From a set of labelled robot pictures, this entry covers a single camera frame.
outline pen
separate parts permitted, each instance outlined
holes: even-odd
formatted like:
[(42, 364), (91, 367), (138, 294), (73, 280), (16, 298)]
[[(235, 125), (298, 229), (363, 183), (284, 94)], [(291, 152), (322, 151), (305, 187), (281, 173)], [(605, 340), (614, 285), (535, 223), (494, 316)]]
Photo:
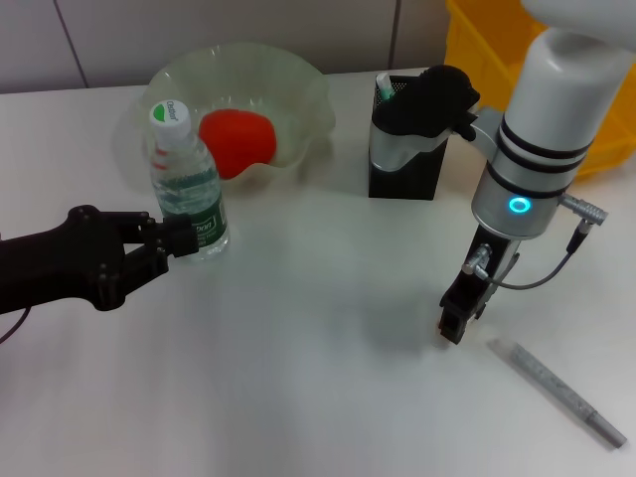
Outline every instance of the pen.
[(396, 91), (394, 90), (394, 86), (391, 83), (391, 77), (388, 73), (380, 73), (376, 76), (376, 84), (378, 85), (378, 89), (380, 90), (380, 97), (386, 101), (393, 96)]
[(492, 348), (505, 358), (508, 358), (520, 370), (544, 387), (571, 410), (576, 417), (594, 429), (614, 447), (618, 449), (627, 442), (627, 437), (621, 434), (594, 407), (521, 345), (500, 339), (492, 343)]

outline red ball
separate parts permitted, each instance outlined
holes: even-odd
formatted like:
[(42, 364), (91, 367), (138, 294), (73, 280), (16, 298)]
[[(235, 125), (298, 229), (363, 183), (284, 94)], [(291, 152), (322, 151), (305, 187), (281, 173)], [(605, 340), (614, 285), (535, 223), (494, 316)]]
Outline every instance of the red ball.
[(271, 121), (255, 112), (220, 109), (206, 114), (199, 136), (215, 158), (222, 179), (236, 177), (252, 164), (269, 164), (276, 153)]

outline metal bracket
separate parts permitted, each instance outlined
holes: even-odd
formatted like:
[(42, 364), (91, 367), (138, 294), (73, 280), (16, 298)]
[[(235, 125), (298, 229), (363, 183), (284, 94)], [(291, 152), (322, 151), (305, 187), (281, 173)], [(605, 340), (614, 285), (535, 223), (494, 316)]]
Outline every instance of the metal bracket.
[(461, 265), (461, 271), (466, 273), (467, 275), (472, 275), (475, 273), (479, 278), (483, 280), (483, 277), (480, 276), (479, 270), (481, 272), (486, 273), (486, 266), (488, 266), (488, 260), (490, 259), (490, 255), (492, 254), (493, 249), (487, 243), (482, 243), (479, 247), (473, 252), (472, 255), (468, 257), (468, 259)]
[(497, 134), (504, 113), (492, 107), (482, 107), (477, 119), (471, 124), (477, 137), (471, 142), (481, 152), (488, 162), (495, 159), (497, 147)]
[[(513, 267), (517, 264), (517, 261), (519, 260), (519, 253), (517, 251), (515, 251), (510, 259), (510, 261), (508, 262), (508, 264), (506, 265), (506, 267), (501, 271), (501, 273), (499, 273), (497, 275), (497, 279), (498, 280), (503, 280), (504, 278), (506, 278), (506, 276), (508, 276), (508, 273), (510, 273), (510, 270), (513, 269)], [(497, 288), (499, 288), (499, 286), (497, 286), (494, 283), (490, 283), (488, 285), (488, 288), (486, 289), (486, 292), (484, 293), (484, 296), (481, 297), (481, 299), (477, 302), (477, 308), (481, 308), (483, 305), (485, 305), (486, 303), (488, 303), (488, 300), (490, 300), (490, 298), (495, 294), (495, 292), (497, 291)]]

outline yellow plastic bin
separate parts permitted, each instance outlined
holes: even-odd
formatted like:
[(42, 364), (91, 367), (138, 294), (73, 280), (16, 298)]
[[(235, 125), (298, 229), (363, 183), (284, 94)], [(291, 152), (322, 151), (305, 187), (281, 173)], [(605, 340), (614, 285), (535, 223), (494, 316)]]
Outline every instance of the yellow plastic bin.
[[(546, 26), (535, 22), (520, 0), (446, 0), (450, 27), (447, 65), (470, 76), (481, 103), (505, 110), (526, 51)], [(578, 176), (625, 162), (636, 149), (636, 70), (632, 69), (598, 131)]]

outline white table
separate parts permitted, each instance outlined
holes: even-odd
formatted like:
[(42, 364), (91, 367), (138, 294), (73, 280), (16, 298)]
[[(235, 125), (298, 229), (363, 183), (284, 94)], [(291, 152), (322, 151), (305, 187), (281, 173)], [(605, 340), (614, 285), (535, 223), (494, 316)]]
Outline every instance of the white table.
[[(373, 77), (330, 77), (332, 149), (227, 195), (218, 263), (172, 260), (109, 313), (33, 309), (0, 346), (3, 476), (635, 475), (629, 444), (607, 450), (485, 343), (521, 342), (636, 439), (636, 164), (572, 188), (611, 215), (554, 282), (498, 291), (445, 349), (483, 159), (452, 139), (433, 202), (368, 199)], [(142, 91), (0, 96), (4, 239), (81, 204), (160, 217), (127, 122)], [(509, 281), (552, 270), (576, 223), (560, 211)]]

